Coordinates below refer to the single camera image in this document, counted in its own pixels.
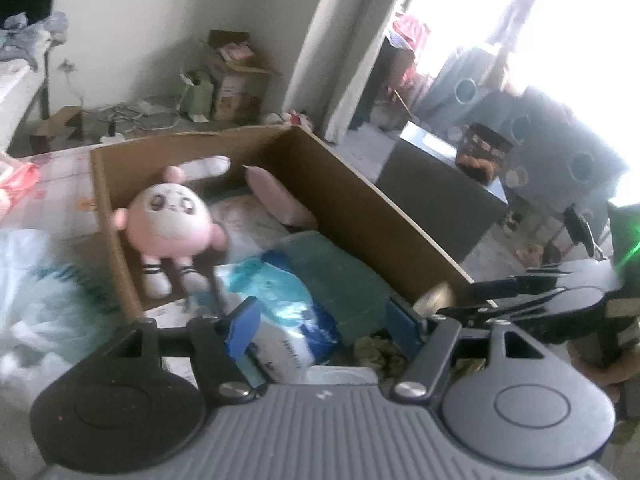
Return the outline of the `person's right hand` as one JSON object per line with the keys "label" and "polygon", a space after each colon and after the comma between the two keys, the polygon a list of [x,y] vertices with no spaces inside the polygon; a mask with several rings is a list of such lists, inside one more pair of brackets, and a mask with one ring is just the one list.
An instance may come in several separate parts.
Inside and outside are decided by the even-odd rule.
{"label": "person's right hand", "polygon": [[620,394],[622,393],[620,385],[639,374],[640,354],[638,344],[634,348],[626,350],[609,367],[597,367],[585,362],[580,357],[574,344],[569,344],[567,351],[570,356],[570,362],[572,362],[576,370],[579,370],[606,393],[613,403],[617,403],[620,400]]}

